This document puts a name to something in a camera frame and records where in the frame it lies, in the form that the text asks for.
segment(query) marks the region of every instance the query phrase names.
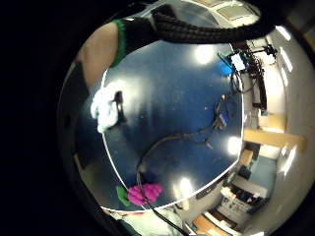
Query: black cable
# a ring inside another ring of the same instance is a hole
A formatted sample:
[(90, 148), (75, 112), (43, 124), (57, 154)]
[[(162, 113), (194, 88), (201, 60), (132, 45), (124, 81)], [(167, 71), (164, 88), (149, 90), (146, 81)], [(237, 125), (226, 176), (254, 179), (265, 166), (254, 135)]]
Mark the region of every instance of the black cable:
[(141, 190), (141, 195), (144, 199), (144, 201), (146, 202), (146, 204), (150, 207), (150, 209), (156, 214), (157, 217), (159, 217), (160, 219), (162, 219), (164, 222), (166, 222), (167, 224), (169, 224), (171, 227), (175, 228), (177, 231), (179, 231), (182, 235), (189, 235), (188, 233), (186, 233), (183, 229), (181, 229), (180, 227), (178, 227), (176, 224), (174, 224), (173, 222), (171, 222), (169, 219), (167, 219), (166, 217), (164, 217), (162, 214), (160, 214), (158, 211), (156, 211), (153, 206), (149, 203), (148, 198), (146, 196), (146, 193), (143, 189), (142, 186), (142, 181), (141, 181), (141, 166), (144, 163), (144, 160), (146, 159), (147, 156), (150, 155), (150, 153), (156, 149), (158, 146), (162, 145), (163, 143), (167, 142), (167, 141), (171, 141), (171, 140), (178, 140), (178, 139), (188, 139), (191, 142), (194, 143), (198, 143), (198, 144), (207, 144), (206, 141), (204, 142), (197, 142), (194, 139), (192, 139), (192, 137), (194, 135), (197, 134), (205, 134), (210, 128), (212, 128), (212, 126), (207, 126), (199, 131), (196, 132), (191, 132), (191, 133), (177, 133), (177, 134), (173, 134), (173, 135), (169, 135), (166, 136), (160, 140), (158, 140), (157, 142), (155, 142), (150, 148), (149, 150), (140, 158), (139, 163), (137, 165), (137, 185), (139, 186), (140, 190)]
[[(242, 82), (241, 78), (237, 75), (237, 73), (234, 73), (234, 75), (236, 76), (236, 78), (237, 78), (238, 80), (240, 80), (240, 81)], [(237, 92), (242, 93), (242, 94), (245, 94), (246, 92), (252, 90), (252, 89), (255, 87), (255, 85), (256, 85), (258, 79), (256, 78), (256, 79), (255, 79), (255, 82), (253, 83), (253, 85), (252, 85), (250, 88), (248, 88), (247, 90), (240, 89), (239, 86), (236, 84), (236, 81), (234, 80), (233, 76), (231, 76), (231, 80), (232, 80), (233, 85), (235, 86)]]
[(167, 224), (169, 224), (171, 227), (173, 227), (174, 229), (176, 229), (178, 232), (180, 232), (182, 235), (184, 236), (189, 236), (189, 234), (184, 231), (183, 229), (181, 229), (180, 227), (178, 227), (176, 224), (174, 224), (173, 222), (171, 222), (169, 219), (167, 219), (165, 216), (163, 216), (162, 214), (160, 214), (148, 201), (148, 198), (146, 196), (145, 190), (142, 186), (142, 181), (141, 181), (141, 173), (139, 171), (137, 171), (137, 184), (141, 190), (141, 194), (142, 197), (144, 198), (146, 204), (150, 207), (150, 209), (156, 214), (157, 217), (159, 217), (161, 220), (163, 220), (164, 222), (166, 222)]

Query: white wall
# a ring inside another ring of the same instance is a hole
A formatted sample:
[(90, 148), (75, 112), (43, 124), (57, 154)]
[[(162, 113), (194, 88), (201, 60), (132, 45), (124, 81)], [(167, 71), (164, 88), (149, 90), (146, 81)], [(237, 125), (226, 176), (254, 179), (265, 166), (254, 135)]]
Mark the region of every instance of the white wall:
[(278, 161), (278, 174), (271, 200), (248, 222), (245, 235), (259, 231), (272, 232), (280, 227), (298, 208), (315, 179), (315, 71), (303, 49), (292, 38), (286, 41), (277, 32), (271, 33), (273, 44), (280, 45), (292, 62), (287, 72), (287, 126), (291, 134), (302, 135), (308, 144), (305, 153), (297, 153), (286, 176), (281, 172), (286, 159)]

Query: wire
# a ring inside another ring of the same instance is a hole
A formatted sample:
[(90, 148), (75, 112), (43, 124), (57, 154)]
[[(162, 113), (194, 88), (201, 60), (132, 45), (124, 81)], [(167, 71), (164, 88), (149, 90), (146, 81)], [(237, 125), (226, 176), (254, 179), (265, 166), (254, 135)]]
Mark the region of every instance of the wire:
[[(221, 103), (225, 102), (225, 99), (228, 99), (230, 97), (232, 97), (233, 94), (225, 94), (224, 96), (220, 97), (220, 100), (217, 102), (216, 106), (215, 106), (215, 121), (218, 119), (218, 116), (221, 114), (220, 112), (220, 107), (221, 107)], [(181, 229), (180, 227), (178, 227), (177, 225), (175, 225), (173, 222), (171, 222), (169, 219), (167, 219), (166, 217), (164, 217), (162, 214), (160, 214), (157, 210), (155, 210), (155, 208), (149, 203), (149, 199), (146, 196), (145, 190), (143, 189), (143, 185), (142, 185), (142, 171), (141, 171), (141, 167), (144, 164), (144, 161), (146, 160), (146, 158), (156, 149), (158, 148), (160, 145), (162, 145), (165, 142), (168, 141), (172, 141), (172, 140), (181, 140), (181, 139), (187, 139), (190, 142), (194, 142), (195, 144), (199, 144), (199, 145), (207, 145), (209, 148), (212, 148), (212, 146), (210, 145), (210, 139), (211, 136), (214, 132), (214, 129), (216, 127), (214, 127), (214, 122), (212, 122), (211, 125), (196, 131), (196, 132), (191, 132), (191, 133), (176, 133), (176, 134), (172, 134), (166, 137), (161, 138), (160, 140), (156, 141), (146, 152), (143, 156), (141, 156), (141, 158), (139, 159), (139, 162), (137, 164), (137, 185), (139, 186), (140, 190), (141, 190), (141, 195), (144, 199), (144, 201), (146, 202), (146, 204), (150, 207), (150, 209), (156, 214), (157, 217), (159, 217), (160, 219), (162, 219), (164, 222), (166, 222), (167, 224), (169, 224), (171, 227), (173, 227), (174, 229), (176, 229), (178, 232), (180, 232), (182, 235), (188, 236), (189, 234), (187, 232), (185, 232), (183, 229)], [(206, 134), (207, 131), (211, 130), (211, 132), (208, 134), (208, 137), (206, 139), (204, 139), (202, 142), (198, 142), (196, 140), (193, 139), (193, 137), (195, 135), (198, 134)]]
[[(240, 81), (243, 83), (242, 79), (238, 76), (237, 73), (234, 73), (233, 75), (235, 75), (236, 78), (237, 78), (238, 80), (240, 80)], [(253, 83), (253, 85), (252, 85), (250, 88), (248, 88), (247, 90), (242, 90), (242, 89), (240, 89), (239, 86), (236, 84), (236, 81), (235, 81), (235, 79), (234, 79), (233, 77), (231, 77), (231, 80), (232, 80), (233, 85), (235, 86), (236, 90), (237, 90), (239, 93), (242, 93), (242, 94), (245, 94), (246, 92), (252, 90), (252, 89), (255, 87), (256, 83), (257, 83), (257, 78), (255, 78), (255, 82)]]
[(189, 236), (189, 234), (184, 231), (182, 228), (178, 227), (176, 224), (174, 224), (173, 222), (171, 222), (169, 219), (167, 219), (165, 216), (163, 216), (162, 214), (160, 214), (148, 201), (148, 198), (145, 194), (145, 190), (142, 186), (141, 183), (141, 173), (139, 171), (137, 171), (137, 184), (140, 187), (141, 190), (141, 194), (146, 202), (146, 204), (150, 207), (150, 209), (156, 214), (157, 217), (159, 217), (161, 220), (163, 220), (164, 222), (166, 222), (167, 224), (169, 224), (171, 227), (173, 227), (174, 229), (176, 229), (178, 232), (180, 232), (182, 235), (184, 236)]
[(155, 210), (155, 208), (149, 203), (148, 198), (146, 196), (146, 193), (143, 189), (142, 186), (142, 180), (141, 180), (141, 166), (144, 163), (144, 160), (146, 159), (147, 156), (150, 155), (150, 153), (152, 153), (153, 150), (155, 150), (158, 146), (162, 145), (163, 143), (167, 142), (167, 141), (172, 141), (172, 140), (178, 140), (178, 139), (188, 139), (191, 142), (197, 143), (197, 144), (208, 144), (208, 139), (210, 138), (210, 136), (208, 136), (204, 142), (197, 142), (195, 141), (192, 137), (194, 135), (197, 134), (205, 134), (209, 129), (212, 128), (212, 125), (207, 126), (199, 131), (196, 132), (191, 132), (191, 133), (177, 133), (177, 134), (173, 134), (173, 135), (169, 135), (166, 136), (160, 140), (158, 140), (157, 142), (155, 142), (150, 148), (149, 150), (140, 158), (139, 163), (137, 165), (137, 185), (139, 186), (140, 190), (141, 190), (141, 195), (144, 199), (144, 201), (146, 202), (146, 204), (150, 207), (150, 209), (156, 214), (157, 217), (159, 217), (160, 219), (162, 219), (164, 222), (166, 222), (168, 225), (170, 225), (171, 227), (173, 227), (174, 229), (176, 229), (178, 232), (180, 232), (182, 235), (184, 236), (188, 236), (189, 234), (187, 232), (185, 232), (183, 229), (181, 229), (180, 227), (178, 227), (176, 224), (174, 224), (173, 222), (171, 222), (169, 219), (167, 219), (166, 217), (164, 217), (162, 214), (160, 214), (157, 210)]

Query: desk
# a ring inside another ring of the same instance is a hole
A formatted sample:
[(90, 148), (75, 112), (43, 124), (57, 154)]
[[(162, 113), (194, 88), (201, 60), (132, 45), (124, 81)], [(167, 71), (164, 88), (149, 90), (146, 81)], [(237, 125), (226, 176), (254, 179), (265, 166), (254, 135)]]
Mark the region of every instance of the desk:
[[(198, 26), (218, 26), (202, 7), (181, 1), (173, 4), (185, 21)], [(136, 184), (138, 160), (155, 141), (212, 123), (216, 102), (223, 93), (230, 92), (226, 68), (217, 52), (229, 50), (228, 44), (158, 41), (129, 54), (117, 67), (107, 71), (104, 85), (119, 85), (127, 122), (108, 130), (102, 142), (96, 120), (90, 114), (92, 93), (77, 129), (79, 156), (89, 160), (87, 168), (91, 170), (85, 171), (84, 181), (101, 206), (143, 210), (141, 206), (119, 203), (114, 186)], [(234, 147), (233, 142), (240, 141), (242, 136), (241, 95), (235, 96), (233, 102), (233, 119), (227, 122), (225, 130), (214, 131), (212, 135), (214, 149), (180, 140), (165, 143), (148, 158), (146, 180), (163, 185), (154, 207), (174, 205), (196, 195), (237, 162), (241, 143), (236, 142)]]

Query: ceiling light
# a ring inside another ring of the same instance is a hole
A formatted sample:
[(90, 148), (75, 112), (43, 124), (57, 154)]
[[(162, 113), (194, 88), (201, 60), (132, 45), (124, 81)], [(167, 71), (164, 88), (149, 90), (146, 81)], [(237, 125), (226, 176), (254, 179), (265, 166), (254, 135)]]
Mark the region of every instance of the ceiling light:
[(284, 70), (284, 67), (282, 67), (282, 75), (283, 75), (283, 84), (284, 84), (285, 87), (287, 87), (288, 80), (287, 80), (287, 76), (286, 76), (286, 72)]
[(282, 47), (280, 47), (280, 54), (283, 56), (283, 59), (284, 59), (286, 66), (287, 66), (287, 69), (291, 72), (293, 69), (292, 64), (289, 61), (288, 56)]
[(283, 37), (289, 41), (291, 39), (291, 35), (287, 32), (287, 30), (284, 27), (276, 26), (277, 31), (283, 35)]
[(285, 165), (283, 167), (283, 172), (284, 172), (284, 176), (286, 175), (287, 171), (289, 170), (289, 168), (291, 167), (292, 163), (293, 163), (293, 160), (295, 158), (295, 155), (296, 155), (296, 147), (294, 147), (290, 152), (289, 152), (289, 155), (288, 155), (288, 158), (285, 162)]

